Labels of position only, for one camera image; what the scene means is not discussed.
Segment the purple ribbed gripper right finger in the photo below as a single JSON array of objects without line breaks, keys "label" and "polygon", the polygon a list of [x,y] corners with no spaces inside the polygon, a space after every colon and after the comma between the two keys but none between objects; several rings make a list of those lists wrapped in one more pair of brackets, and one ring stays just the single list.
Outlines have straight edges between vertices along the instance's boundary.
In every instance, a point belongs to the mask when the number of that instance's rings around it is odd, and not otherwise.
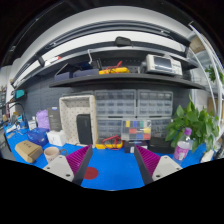
[{"label": "purple ribbed gripper right finger", "polygon": [[145,185],[182,169],[182,167],[168,155],[158,156],[150,150],[138,145],[134,148],[134,156]]}]

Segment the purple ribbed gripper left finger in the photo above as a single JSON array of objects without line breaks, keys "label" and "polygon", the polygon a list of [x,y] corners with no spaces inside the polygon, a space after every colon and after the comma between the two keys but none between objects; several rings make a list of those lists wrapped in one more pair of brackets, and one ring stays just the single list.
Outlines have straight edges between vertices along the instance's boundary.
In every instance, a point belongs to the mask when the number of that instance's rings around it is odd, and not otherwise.
[{"label": "purple ribbed gripper left finger", "polygon": [[74,184],[81,185],[92,155],[92,146],[88,145],[67,156],[58,155],[44,167],[44,170]]}]

